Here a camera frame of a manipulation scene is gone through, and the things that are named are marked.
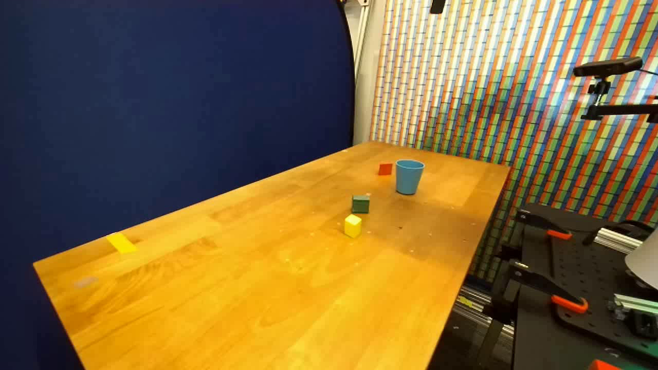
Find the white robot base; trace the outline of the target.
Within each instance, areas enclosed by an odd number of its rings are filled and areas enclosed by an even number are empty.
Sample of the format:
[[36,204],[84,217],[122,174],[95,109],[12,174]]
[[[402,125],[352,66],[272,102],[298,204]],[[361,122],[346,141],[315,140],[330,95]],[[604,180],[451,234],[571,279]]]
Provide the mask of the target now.
[[639,249],[625,255],[625,264],[638,279],[658,290],[658,227]]

